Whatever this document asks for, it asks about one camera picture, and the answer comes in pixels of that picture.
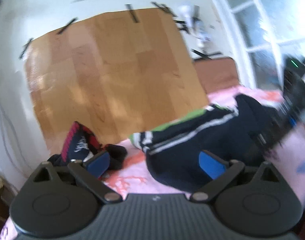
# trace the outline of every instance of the ribbed gray surface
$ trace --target ribbed gray surface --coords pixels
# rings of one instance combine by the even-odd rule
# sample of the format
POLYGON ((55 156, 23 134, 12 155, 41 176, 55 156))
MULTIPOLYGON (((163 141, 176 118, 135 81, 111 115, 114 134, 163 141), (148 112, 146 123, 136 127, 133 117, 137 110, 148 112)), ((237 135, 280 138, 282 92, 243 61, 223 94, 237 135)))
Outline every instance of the ribbed gray surface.
MULTIPOLYGON (((18 236, 17 239, 36 240, 23 235, 18 236)), ((123 203, 104 206, 88 227, 71 236, 60 238, 60 240, 68 239, 247 240, 256 238, 231 231, 214 217, 207 205, 191 203, 182 194, 129 194, 123 203)), ((297 238, 293 234, 288 234, 271 239, 297 238)))

